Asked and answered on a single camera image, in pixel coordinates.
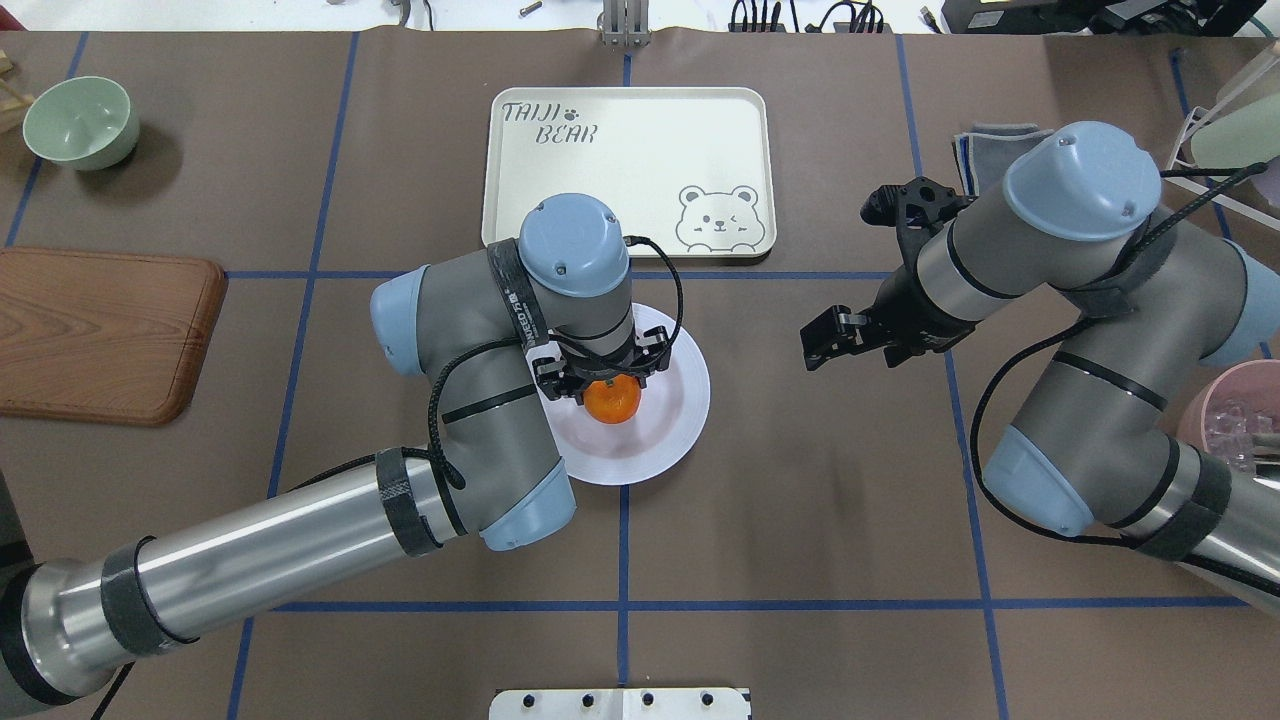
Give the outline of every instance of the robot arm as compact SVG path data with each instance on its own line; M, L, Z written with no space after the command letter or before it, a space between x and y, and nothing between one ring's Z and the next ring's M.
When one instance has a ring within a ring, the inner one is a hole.
M1187 223L1144 241L1170 215L1158 197L1151 156L1101 123L1046 138L972 205L923 178L882 190L863 215L892 217L904 266L870 307L806 325L805 360L883 347L893 366L941 352L1048 283L1084 324L1006 428L987 489L1065 537L1100 521L1148 555L1280 582L1280 495L1156 429L1196 363L1243 360L1275 333L1280 277ZM1275 596L1211 579L1280 611Z
M0 717L72 702L123 664L463 533L509 550L562 528L573 493L524 348L549 338L577 348L540 373L557 397L617 368L662 369L666 331L636 337L628 270L608 208L559 195L530 213L520 240L379 287L371 311L392 364L434 378L452 369L439 397L443 454L385 450L97 562L32 564L0 479Z

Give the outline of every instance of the bear face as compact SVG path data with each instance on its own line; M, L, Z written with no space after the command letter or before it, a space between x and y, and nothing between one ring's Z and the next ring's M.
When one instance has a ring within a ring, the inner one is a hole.
M759 195L740 184L730 192L707 192L691 184L680 191L685 206L676 224L676 238L690 251L705 247L710 252L730 252L736 247L755 249L764 241L764 223L755 213Z

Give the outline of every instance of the brown wooden cutting board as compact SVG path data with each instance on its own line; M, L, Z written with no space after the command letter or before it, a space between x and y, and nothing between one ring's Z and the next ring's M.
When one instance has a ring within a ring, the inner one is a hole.
M0 250L0 414L173 420L196 391L225 292L209 260Z

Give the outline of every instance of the green cup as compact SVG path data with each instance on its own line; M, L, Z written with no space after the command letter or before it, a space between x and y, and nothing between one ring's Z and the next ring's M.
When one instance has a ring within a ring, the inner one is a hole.
M138 142L138 114L120 83L77 77L46 90L27 109L22 138L32 152L76 170L123 160Z

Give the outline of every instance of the rectangular white tray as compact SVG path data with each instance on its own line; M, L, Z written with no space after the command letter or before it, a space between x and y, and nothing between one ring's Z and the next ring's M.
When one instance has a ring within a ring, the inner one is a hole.
M764 255L777 236L764 99L745 87L500 92L489 119L484 243L517 237L525 215L561 192L599 199L623 234L650 237L672 258Z

